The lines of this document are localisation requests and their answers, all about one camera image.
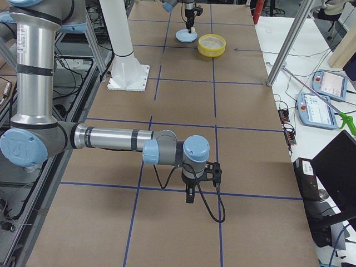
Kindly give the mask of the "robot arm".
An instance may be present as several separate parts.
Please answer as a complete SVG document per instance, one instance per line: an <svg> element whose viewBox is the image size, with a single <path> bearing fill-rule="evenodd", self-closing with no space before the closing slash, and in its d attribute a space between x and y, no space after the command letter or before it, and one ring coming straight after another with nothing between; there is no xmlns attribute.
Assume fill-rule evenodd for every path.
<svg viewBox="0 0 356 267"><path fill-rule="evenodd" d="M1 136L1 151L13 164L30 167L70 149L138 151L152 165L182 169L186 201L212 172L210 145L193 135L179 141L170 130L145 131L87 127L59 122L52 114L55 35L85 32L84 1L10 1L17 25L17 113Z"/></svg>
<svg viewBox="0 0 356 267"><path fill-rule="evenodd" d="M188 33L193 33L192 28L194 27L194 19L196 12L195 1L166 0L162 1L162 7L166 12L171 12L178 3L182 3L182 7L184 7L186 29L188 30Z"/></svg>

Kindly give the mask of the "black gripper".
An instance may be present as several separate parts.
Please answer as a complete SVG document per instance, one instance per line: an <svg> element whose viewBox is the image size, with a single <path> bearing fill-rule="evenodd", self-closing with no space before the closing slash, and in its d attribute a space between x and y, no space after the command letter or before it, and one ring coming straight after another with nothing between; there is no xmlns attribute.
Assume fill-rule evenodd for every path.
<svg viewBox="0 0 356 267"><path fill-rule="evenodd" d="M193 9L185 8L185 17L186 17L186 21L187 21L188 33L191 33L191 27L194 26L195 8L193 8Z"/></svg>
<svg viewBox="0 0 356 267"><path fill-rule="evenodd" d="M195 200L195 188L199 182L199 179L197 177L190 178L185 174L182 174L181 177L185 183L186 203L193 204Z"/></svg>

